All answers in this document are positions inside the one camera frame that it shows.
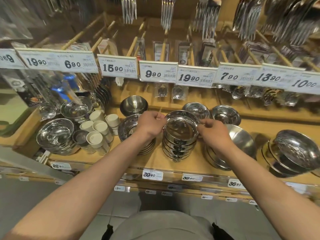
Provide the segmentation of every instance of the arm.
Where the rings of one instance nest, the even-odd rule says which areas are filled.
[[[241,151],[220,121],[205,119],[202,123],[205,126],[199,125],[198,130],[204,141],[228,163],[283,239],[319,239],[318,206]]]
[[[79,239],[130,162],[165,124],[161,113],[143,113],[133,135],[38,203],[4,240]]]

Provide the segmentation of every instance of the person's right hand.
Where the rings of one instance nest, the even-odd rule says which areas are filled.
[[[205,143],[210,146],[216,154],[224,154],[226,150],[234,145],[230,138],[227,127],[218,120],[203,119],[202,124],[197,126]]]

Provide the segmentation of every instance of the hand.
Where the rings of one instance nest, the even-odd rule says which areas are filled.
[[[145,111],[138,119],[135,133],[142,133],[147,140],[152,140],[162,132],[167,120],[165,116],[157,111]]]
[[[218,120],[203,119],[197,126],[205,143],[210,146],[216,154],[223,155],[224,152],[234,146],[227,127]]]

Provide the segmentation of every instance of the tiled floor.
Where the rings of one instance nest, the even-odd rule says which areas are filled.
[[[0,179],[0,239],[41,199],[58,185]],[[261,210],[242,202],[205,200],[190,196],[162,196],[138,192],[113,192],[81,240],[100,240],[108,223],[114,230],[139,210],[179,210],[202,216],[235,240],[280,240]]]

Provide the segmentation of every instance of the person's left hand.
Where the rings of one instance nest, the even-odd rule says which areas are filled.
[[[142,133],[147,140],[152,140],[161,133],[167,120],[165,116],[157,111],[145,111],[138,119],[135,133]]]

